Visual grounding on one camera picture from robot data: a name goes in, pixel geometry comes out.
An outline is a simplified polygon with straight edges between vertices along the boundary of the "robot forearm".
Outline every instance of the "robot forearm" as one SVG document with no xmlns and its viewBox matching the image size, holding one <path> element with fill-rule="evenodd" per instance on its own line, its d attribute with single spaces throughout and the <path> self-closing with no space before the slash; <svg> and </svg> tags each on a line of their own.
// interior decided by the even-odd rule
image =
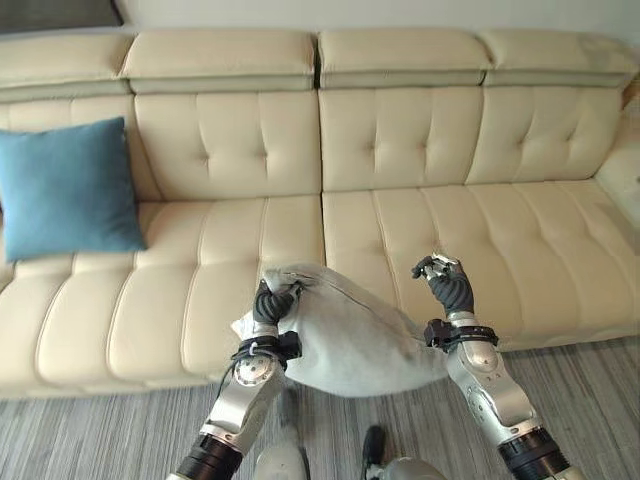
<svg viewBox="0 0 640 480">
<path fill-rule="evenodd" d="M 429 322 L 427 344 L 448 353 L 449 376 L 514 477 L 584 480 L 580 470 L 564 458 L 524 390 L 507 372 L 495 348 L 498 337 L 476 321 L 471 284 L 460 262 L 443 255 L 426 257 L 413 269 L 413 276 L 427 279 L 447 313 L 447 322 Z"/>
</svg>

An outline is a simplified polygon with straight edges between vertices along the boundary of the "sofa backrest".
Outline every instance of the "sofa backrest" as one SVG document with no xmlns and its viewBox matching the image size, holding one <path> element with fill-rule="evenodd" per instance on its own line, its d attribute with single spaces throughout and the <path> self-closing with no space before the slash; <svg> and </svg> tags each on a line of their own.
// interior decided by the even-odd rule
<svg viewBox="0 0 640 480">
<path fill-rule="evenodd" d="M 592 34 L 167 30 L 0 42 L 0 128 L 124 116 L 141 201 L 591 177 L 629 51 Z M 314 74 L 320 73 L 320 90 Z"/>
<path fill-rule="evenodd" d="M 92 50 L 78 55 L 87 42 Z M 74 35 L 2 42 L 3 53 L 11 61 L 0 72 L 0 128 L 124 116 L 141 201 L 320 192 L 310 34 Z"/>
<path fill-rule="evenodd" d="M 326 191 L 589 178 L 637 72 L 567 32 L 345 30 L 319 49 Z"/>
</svg>

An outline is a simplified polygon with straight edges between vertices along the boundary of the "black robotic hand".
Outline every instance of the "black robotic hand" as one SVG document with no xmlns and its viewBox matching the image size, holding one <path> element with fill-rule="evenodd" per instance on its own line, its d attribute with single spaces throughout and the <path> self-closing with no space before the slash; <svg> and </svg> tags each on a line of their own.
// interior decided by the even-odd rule
<svg viewBox="0 0 640 480">
<path fill-rule="evenodd" d="M 442 303 L 445 313 L 470 312 L 473 310 L 473 290 L 462 264 L 453 258 L 433 254 L 423 258 L 411 269 L 413 278 L 427 279 L 429 288 Z"/>
<path fill-rule="evenodd" d="M 261 280 L 253 302 L 254 322 L 278 325 L 278 322 L 289 314 L 300 290 L 299 285 L 293 285 L 284 292 L 273 293 L 269 290 L 267 282 Z"/>
</svg>

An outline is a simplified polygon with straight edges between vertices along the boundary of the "white wall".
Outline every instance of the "white wall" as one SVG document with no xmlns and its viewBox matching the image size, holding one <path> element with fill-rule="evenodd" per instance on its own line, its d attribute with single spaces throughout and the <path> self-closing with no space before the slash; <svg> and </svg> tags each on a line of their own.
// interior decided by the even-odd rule
<svg viewBox="0 0 640 480">
<path fill-rule="evenodd" d="M 117 0 L 137 29 L 267 26 L 540 27 L 601 32 L 640 45 L 640 0 Z"/>
</svg>

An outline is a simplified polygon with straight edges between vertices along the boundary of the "leather upholstery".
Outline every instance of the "leather upholstery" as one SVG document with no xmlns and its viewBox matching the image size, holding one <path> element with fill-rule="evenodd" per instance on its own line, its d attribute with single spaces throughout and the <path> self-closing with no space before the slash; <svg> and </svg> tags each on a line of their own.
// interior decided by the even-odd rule
<svg viewBox="0 0 640 480">
<path fill-rule="evenodd" d="M 308 90 L 313 44 L 287 30 L 142 32 L 123 74 L 136 93 Z"/>
<path fill-rule="evenodd" d="M 0 128 L 10 130 L 47 130 L 115 116 L 126 118 L 139 200 L 320 193 L 314 91 L 0 104 Z"/>
<path fill-rule="evenodd" d="M 106 393 L 217 379 L 262 269 L 323 262 L 318 196 L 141 203 L 150 246 L 3 265 L 0 393 Z"/>
<path fill-rule="evenodd" d="M 128 93 L 126 35 L 58 35 L 0 42 L 0 102 Z"/>
<path fill-rule="evenodd" d="M 640 98 L 635 101 L 640 107 Z M 595 175 L 602 189 L 640 232 L 640 115 L 624 116 L 607 161 Z"/>
<path fill-rule="evenodd" d="M 490 61 L 470 33 L 380 28 L 320 33 L 322 88 L 479 85 Z"/>
<path fill-rule="evenodd" d="M 410 275 L 438 247 L 504 350 L 638 331 L 634 232 L 594 180 L 325 192 L 323 218 L 327 266 L 417 325 L 442 316 Z"/>
<path fill-rule="evenodd" d="M 324 191 L 463 183 L 482 90 L 321 90 L 320 116 Z"/>
<path fill-rule="evenodd" d="M 492 87 L 483 93 L 467 184 L 586 179 L 615 139 L 620 117 L 615 89 Z"/>
<path fill-rule="evenodd" d="M 493 59 L 485 85 L 617 87 L 638 72 L 632 51 L 602 35 L 505 28 L 478 35 Z"/>
<path fill-rule="evenodd" d="M 136 96 L 165 200 L 320 193 L 315 91 Z"/>
<path fill-rule="evenodd" d="M 323 190 L 586 179 L 619 110 L 603 88 L 324 90 Z"/>
</svg>

